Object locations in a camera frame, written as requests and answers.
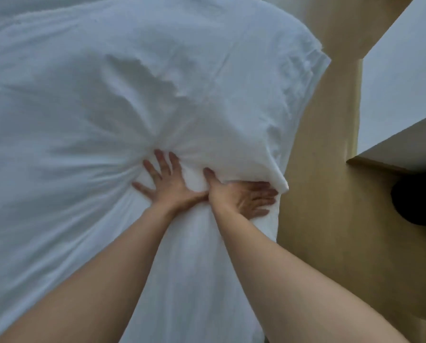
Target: pinky finger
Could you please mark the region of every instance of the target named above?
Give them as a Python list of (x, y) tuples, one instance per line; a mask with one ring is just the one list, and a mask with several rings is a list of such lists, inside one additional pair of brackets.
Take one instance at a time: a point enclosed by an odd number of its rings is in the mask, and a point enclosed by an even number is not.
[(145, 195), (146, 197), (153, 199), (153, 193), (154, 190), (151, 190), (150, 188), (144, 186), (143, 184), (139, 183), (139, 182), (133, 182), (132, 186), (140, 191), (143, 195)]
[(265, 217), (270, 211), (268, 209), (255, 209), (251, 213), (251, 218), (257, 218), (257, 217)]

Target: skin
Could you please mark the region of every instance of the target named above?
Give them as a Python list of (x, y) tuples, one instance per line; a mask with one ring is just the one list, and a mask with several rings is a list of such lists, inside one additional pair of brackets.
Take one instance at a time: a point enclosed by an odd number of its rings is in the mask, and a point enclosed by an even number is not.
[(152, 205), (121, 236), (48, 293), (0, 343), (118, 342), (135, 310), (170, 222), (209, 200), (235, 271), (265, 333), (278, 342), (406, 342), (378, 313), (263, 235), (249, 219), (269, 213), (267, 182), (222, 184), (205, 169), (209, 192), (189, 190), (179, 159), (156, 150), (143, 165), (155, 189), (133, 183)]

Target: person's left hand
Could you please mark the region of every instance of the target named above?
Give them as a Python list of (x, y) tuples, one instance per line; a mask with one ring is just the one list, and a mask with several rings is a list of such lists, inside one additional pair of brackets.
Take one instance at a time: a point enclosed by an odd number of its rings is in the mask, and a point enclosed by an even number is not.
[(159, 162), (161, 173), (157, 172), (148, 160), (143, 161), (143, 166), (153, 178), (156, 189), (150, 189), (139, 182), (132, 183), (136, 190), (153, 202), (153, 205), (166, 209), (167, 213), (175, 217), (199, 202), (208, 200), (208, 191), (195, 192), (187, 188), (181, 172), (180, 160), (174, 153), (169, 153), (173, 170), (170, 170), (167, 161), (165, 161), (162, 150), (156, 149), (154, 155)]

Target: wooden floor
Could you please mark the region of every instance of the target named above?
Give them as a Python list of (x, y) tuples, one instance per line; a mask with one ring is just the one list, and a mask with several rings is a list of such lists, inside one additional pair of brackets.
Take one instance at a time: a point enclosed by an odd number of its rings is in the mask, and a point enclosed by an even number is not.
[[(297, 0), (278, 0), (292, 7)], [(411, 0), (309, 0), (308, 27), (333, 59), (305, 111), (281, 202), (278, 242), (382, 313), (411, 342), (426, 327), (426, 227), (393, 210), (396, 174), (345, 163), (357, 60)]]

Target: forearm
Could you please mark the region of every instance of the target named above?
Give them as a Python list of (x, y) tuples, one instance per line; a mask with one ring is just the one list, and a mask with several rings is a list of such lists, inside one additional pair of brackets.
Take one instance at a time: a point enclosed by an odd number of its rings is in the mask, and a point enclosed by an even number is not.
[(148, 208), (134, 224), (19, 318), (0, 343), (118, 342), (171, 221)]
[(271, 343), (406, 340), (381, 315), (230, 210), (214, 210), (232, 264)]

